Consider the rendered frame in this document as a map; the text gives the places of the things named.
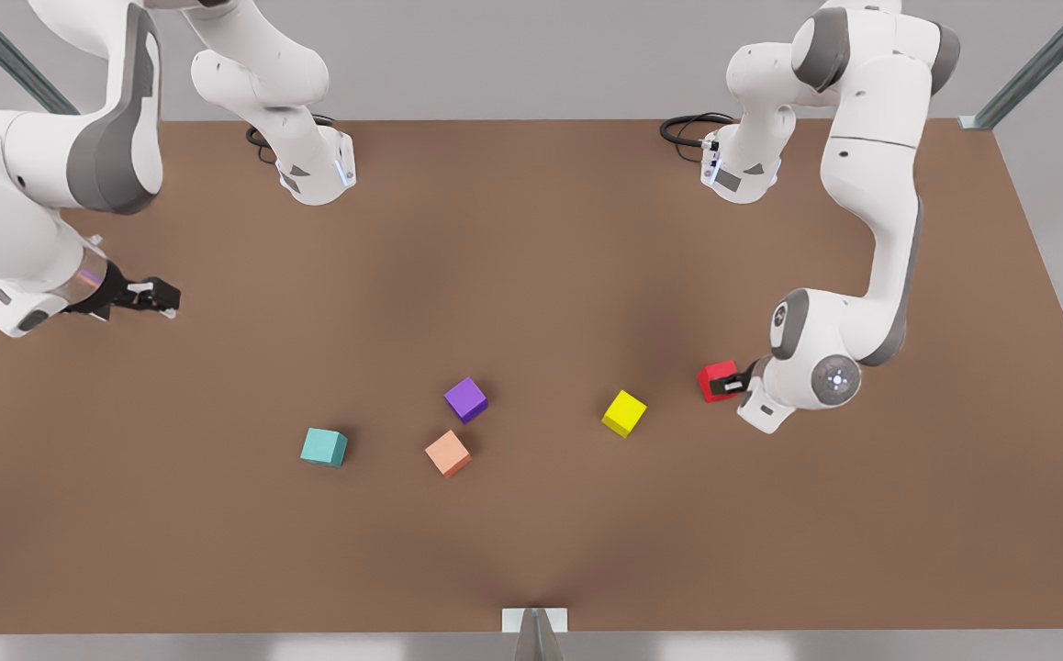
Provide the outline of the yellow wooden cube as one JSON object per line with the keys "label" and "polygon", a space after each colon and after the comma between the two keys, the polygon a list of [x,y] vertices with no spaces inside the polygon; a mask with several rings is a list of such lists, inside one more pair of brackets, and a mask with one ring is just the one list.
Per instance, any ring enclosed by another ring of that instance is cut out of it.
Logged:
{"label": "yellow wooden cube", "polygon": [[632,394],[625,392],[625,390],[620,390],[608,408],[604,410],[601,422],[604,427],[614,431],[620,438],[628,438],[645,411],[646,405],[643,401],[632,397]]}

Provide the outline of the red wooden cube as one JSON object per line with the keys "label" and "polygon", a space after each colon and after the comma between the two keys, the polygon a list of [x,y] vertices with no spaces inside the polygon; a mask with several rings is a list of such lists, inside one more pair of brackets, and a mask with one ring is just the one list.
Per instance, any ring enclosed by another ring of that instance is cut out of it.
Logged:
{"label": "red wooden cube", "polygon": [[740,373],[732,360],[724,363],[704,365],[699,371],[699,386],[705,402],[712,403],[733,399],[746,385],[741,382]]}

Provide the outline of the teal wooden cube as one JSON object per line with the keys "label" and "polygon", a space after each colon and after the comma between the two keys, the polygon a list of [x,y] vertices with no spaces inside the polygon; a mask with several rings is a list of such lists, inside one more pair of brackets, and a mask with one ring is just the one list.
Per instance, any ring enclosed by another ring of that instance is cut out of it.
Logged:
{"label": "teal wooden cube", "polygon": [[308,428],[300,457],[313,465],[340,467],[347,446],[348,438],[342,433]]}

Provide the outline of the orange wooden cube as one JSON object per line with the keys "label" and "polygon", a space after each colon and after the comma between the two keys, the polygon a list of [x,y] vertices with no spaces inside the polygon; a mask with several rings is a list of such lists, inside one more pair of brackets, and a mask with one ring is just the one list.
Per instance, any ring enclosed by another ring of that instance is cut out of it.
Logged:
{"label": "orange wooden cube", "polygon": [[425,448],[433,464],[444,477],[454,476],[472,461],[472,455],[455,431],[443,433],[438,440]]}

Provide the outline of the purple wooden cube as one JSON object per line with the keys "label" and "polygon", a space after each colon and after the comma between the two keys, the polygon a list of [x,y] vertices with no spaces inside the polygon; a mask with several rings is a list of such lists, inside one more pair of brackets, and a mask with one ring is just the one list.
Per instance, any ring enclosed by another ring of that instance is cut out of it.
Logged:
{"label": "purple wooden cube", "polygon": [[449,407],[463,424],[475,419],[480,411],[487,409],[489,401],[482,392],[480,387],[472,377],[465,377],[465,380],[457,382],[446,393],[443,394]]}

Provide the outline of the silver frame post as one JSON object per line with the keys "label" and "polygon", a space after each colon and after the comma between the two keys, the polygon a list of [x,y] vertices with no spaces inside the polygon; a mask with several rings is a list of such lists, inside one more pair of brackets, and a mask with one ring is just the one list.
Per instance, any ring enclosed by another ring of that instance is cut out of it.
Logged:
{"label": "silver frame post", "polygon": [[37,70],[35,64],[21,53],[2,30],[0,30],[0,68],[45,111],[64,116],[78,116],[79,112],[74,105]]}
{"label": "silver frame post", "polygon": [[566,608],[503,608],[502,632],[518,635],[513,661],[566,661],[556,637],[568,632]]}
{"label": "silver frame post", "polygon": [[960,116],[958,125],[963,130],[983,131],[996,129],[1023,100],[1063,63],[1063,26],[1040,47],[1031,60],[1003,85],[986,105],[973,116]]}

